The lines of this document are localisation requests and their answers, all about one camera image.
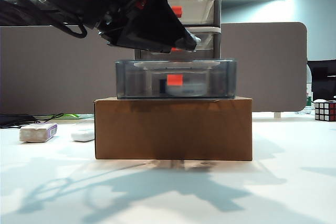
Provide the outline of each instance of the white mouse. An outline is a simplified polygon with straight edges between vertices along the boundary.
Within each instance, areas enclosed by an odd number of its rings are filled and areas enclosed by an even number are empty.
[[[88,142],[95,139],[94,129],[77,129],[71,133],[71,138],[77,142]]]
[[[315,101],[313,101],[313,103],[318,103],[318,102],[326,102],[326,100],[324,100],[324,99],[316,99]]]

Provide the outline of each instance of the plastic drawer unit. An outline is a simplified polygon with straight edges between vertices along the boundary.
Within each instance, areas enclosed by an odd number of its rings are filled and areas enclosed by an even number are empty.
[[[132,61],[115,63],[118,99],[234,98],[236,61]]]
[[[135,60],[202,60],[220,58],[221,29],[218,27],[188,27],[188,31],[201,39],[194,52],[172,49],[170,54],[135,50]]]
[[[222,0],[168,0],[184,26],[220,27]]]

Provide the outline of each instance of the rubik's cube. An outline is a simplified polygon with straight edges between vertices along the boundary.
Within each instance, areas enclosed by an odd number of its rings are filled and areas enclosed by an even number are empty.
[[[315,120],[336,121],[336,102],[315,103]]]

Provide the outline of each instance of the white eraser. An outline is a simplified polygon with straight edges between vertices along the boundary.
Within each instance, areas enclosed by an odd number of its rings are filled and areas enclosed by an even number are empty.
[[[95,139],[94,129],[77,129],[71,133],[72,140],[78,142],[88,142]]]
[[[56,123],[32,123],[20,129],[20,141],[43,143],[51,139],[57,132]]]

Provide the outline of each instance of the red tab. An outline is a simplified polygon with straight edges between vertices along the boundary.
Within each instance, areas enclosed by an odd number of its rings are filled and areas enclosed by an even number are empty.
[[[179,51],[182,51],[182,50],[180,50],[180,49],[178,49],[178,48],[176,48],[176,47],[172,47],[172,51],[173,51],[173,52],[179,52]]]
[[[183,85],[183,74],[167,74],[167,85],[168,86],[182,86]]]
[[[138,0],[138,1],[135,3],[135,6],[136,6],[138,9],[142,10],[142,9],[145,8],[146,3],[147,3],[147,0]]]
[[[182,18],[182,6],[172,6],[172,10],[178,18]]]

